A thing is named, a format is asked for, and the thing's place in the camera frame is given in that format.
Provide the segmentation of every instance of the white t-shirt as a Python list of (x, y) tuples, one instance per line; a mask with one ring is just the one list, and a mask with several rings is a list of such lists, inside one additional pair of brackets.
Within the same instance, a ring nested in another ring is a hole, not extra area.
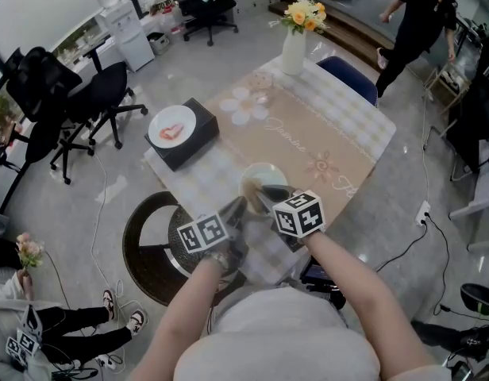
[[(373, 347), (325, 300), (293, 288), (260, 291), (225, 312), (179, 359), (175, 381), (376, 381)], [(449, 381), (429, 366), (391, 381)]]

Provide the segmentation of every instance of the sneaker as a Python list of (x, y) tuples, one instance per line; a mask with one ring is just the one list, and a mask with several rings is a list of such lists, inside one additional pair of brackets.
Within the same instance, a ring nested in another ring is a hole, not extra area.
[(381, 48), (377, 48), (377, 64), (379, 65), (380, 69), (384, 70), (386, 69), (388, 61), (384, 56), (380, 54), (380, 49)]
[(126, 325), (128, 330), (131, 332), (132, 337), (139, 334), (139, 332), (144, 327), (145, 321), (146, 321), (146, 317), (144, 315), (144, 312), (142, 312), (142, 310), (136, 310), (135, 312), (132, 313), (132, 316), (130, 316), (130, 320), (128, 321), (128, 324)]
[(103, 291), (103, 306), (109, 311), (110, 320), (114, 320), (116, 312), (114, 310), (114, 297), (109, 289)]

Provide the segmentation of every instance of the plate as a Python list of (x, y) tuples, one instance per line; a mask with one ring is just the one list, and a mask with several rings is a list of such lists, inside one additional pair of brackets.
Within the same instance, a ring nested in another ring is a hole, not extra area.
[(156, 147), (177, 147), (191, 136), (196, 125), (197, 118), (192, 109), (186, 106), (169, 106), (149, 123), (149, 140)]
[[(278, 167), (267, 162), (258, 162), (250, 165), (244, 170), (239, 182), (239, 195), (245, 196), (243, 182), (249, 179), (256, 179), (261, 185), (287, 185), (287, 178)], [(248, 201), (248, 210), (257, 214), (255, 208)]]

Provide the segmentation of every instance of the white vase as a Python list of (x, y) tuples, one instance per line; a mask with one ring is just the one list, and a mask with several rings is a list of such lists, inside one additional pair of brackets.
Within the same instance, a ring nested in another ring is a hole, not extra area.
[(287, 38), (283, 43), (282, 71), (287, 75), (297, 75), (302, 71), (302, 62), (305, 59), (306, 33), (292, 33), (287, 29)]

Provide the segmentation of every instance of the yellow flower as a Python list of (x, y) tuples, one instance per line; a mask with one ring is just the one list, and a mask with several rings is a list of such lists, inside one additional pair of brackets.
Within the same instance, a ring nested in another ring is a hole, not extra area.
[(294, 23), (302, 25), (302, 23), (305, 21), (305, 14), (302, 11), (293, 13), (292, 20), (294, 20)]
[(308, 30), (308, 31), (313, 31), (315, 29), (315, 20), (313, 18), (311, 18), (310, 20), (308, 20), (306, 23), (305, 23), (305, 28)]

